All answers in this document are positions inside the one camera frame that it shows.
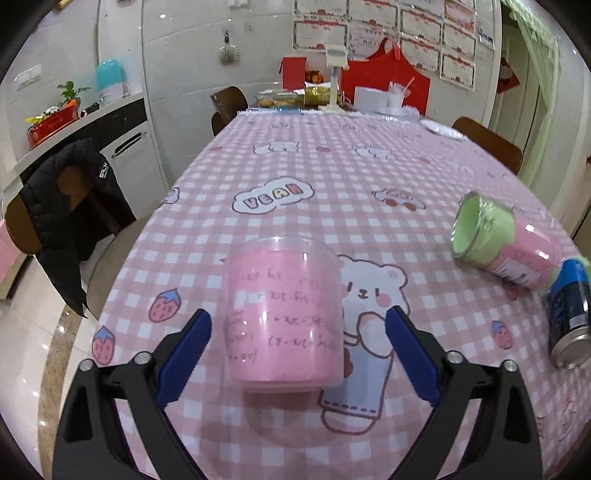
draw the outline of tiled floor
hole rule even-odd
[[[0,412],[32,465],[50,478],[59,414],[96,319],[80,319],[35,259],[0,300]]]

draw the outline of jar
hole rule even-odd
[[[550,233],[478,192],[460,202],[452,251],[456,258],[534,291],[547,291],[563,262],[562,247]]]
[[[311,391],[343,379],[340,264],[326,244],[286,236],[247,242],[224,260],[223,315],[232,382]]]

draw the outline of soda can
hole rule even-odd
[[[562,269],[545,295],[548,321],[548,350],[558,368],[575,368],[591,358],[591,291],[583,263],[575,258]]]

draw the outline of wooden chair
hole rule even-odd
[[[238,87],[227,87],[210,96],[216,112],[222,117],[224,127],[236,118],[238,112],[248,109],[246,97]]]
[[[121,233],[107,245],[96,263],[86,291],[86,304],[96,319],[100,317],[111,287],[149,219],[150,215],[121,230]]]
[[[213,136],[216,137],[217,134],[220,133],[225,126],[226,126],[226,123],[224,122],[222,116],[218,112],[215,112],[212,115],[212,132],[213,132]]]
[[[519,173],[523,154],[514,144],[465,116],[457,119],[453,128],[480,145],[515,175]]]
[[[121,227],[92,192],[92,182],[81,168],[66,167],[57,179],[57,187],[60,192],[70,197],[70,210],[74,210],[84,198],[88,197],[98,218],[109,231],[114,235],[121,231]],[[4,219],[10,238],[21,252],[36,255],[41,251],[41,241],[37,237],[20,195],[15,196],[8,204]]]
[[[92,183],[88,176],[77,166],[65,168],[57,180],[57,185],[60,192],[70,196],[70,210],[74,210],[84,198],[88,197],[97,217],[115,236],[96,263],[86,292],[88,308],[98,319],[119,270],[150,215],[122,230],[92,192]],[[8,205],[5,223],[8,234],[21,252],[35,255],[41,251],[41,242],[20,195],[14,197]]]

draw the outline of dining table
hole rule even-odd
[[[517,363],[549,474],[589,421],[589,374],[551,364],[538,294],[454,258],[454,218],[473,190],[550,232],[566,257],[577,254],[529,189],[468,138],[356,112],[242,112],[189,165],[138,237],[100,316],[93,358],[105,366],[151,352],[205,309],[211,340],[165,413],[208,478],[386,479],[431,413],[382,338],[385,312],[399,305],[446,351],[482,365]],[[339,256],[346,338],[361,338],[344,345],[349,388],[257,394],[230,381],[223,261],[236,245],[287,235],[324,242]],[[381,329],[359,327],[366,312]],[[370,347],[362,352],[361,344]],[[458,467],[478,403],[470,401],[440,475]],[[118,410],[138,469],[156,477],[129,408]]]

